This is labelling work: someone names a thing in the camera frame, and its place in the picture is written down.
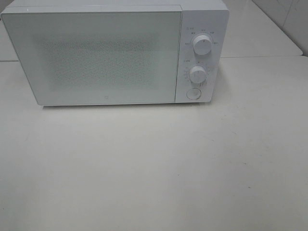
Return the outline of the round door release button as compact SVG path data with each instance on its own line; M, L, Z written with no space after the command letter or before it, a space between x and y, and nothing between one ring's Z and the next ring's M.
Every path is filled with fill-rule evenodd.
M187 91L186 96L190 100L198 100L201 97L201 90L197 88L192 88Z

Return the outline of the white microwave door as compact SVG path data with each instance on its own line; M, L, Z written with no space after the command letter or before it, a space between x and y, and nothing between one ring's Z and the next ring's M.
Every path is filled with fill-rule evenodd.
M2 18L39 105L175 100L180 12Z

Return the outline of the white microwave oven body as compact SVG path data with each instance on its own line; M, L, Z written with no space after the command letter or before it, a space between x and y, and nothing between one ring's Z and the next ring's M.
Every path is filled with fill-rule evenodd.
M220 0L15 0L3 10L0 17L3 21L2 15L6 13L144 12L181 13L176 92L175 100L171 103L211 101L229 19L229 10ZM208 34L213 39L211 52L207 55L194 53L192 42L200 34ZM202 66L206 70L205 82L194 84L190 81L189 71L194 66ZM201 90L198 100L187 98L186 93L192 88Z

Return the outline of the white upper power knob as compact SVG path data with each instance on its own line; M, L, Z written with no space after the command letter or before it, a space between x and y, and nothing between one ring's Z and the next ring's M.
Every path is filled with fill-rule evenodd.
M207 55L211 52L213 39L208 34L197 35L193 41L193 50L197 55Z

